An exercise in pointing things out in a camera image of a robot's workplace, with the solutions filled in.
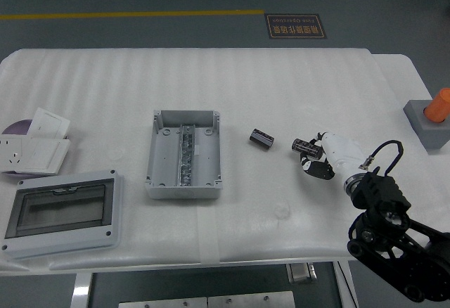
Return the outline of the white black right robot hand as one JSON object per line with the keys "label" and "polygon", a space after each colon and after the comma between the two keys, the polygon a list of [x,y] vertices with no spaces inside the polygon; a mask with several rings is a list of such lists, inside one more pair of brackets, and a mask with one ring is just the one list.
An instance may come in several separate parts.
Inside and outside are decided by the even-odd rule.
{"label": "white black right robot hand", "polygon": [[359,144],[330,132],[318,134],[300,148],[300,163],[309,176],[323,180],[334,177],[344,186],[360,181],[366,170],[360,168],[366,157]]}

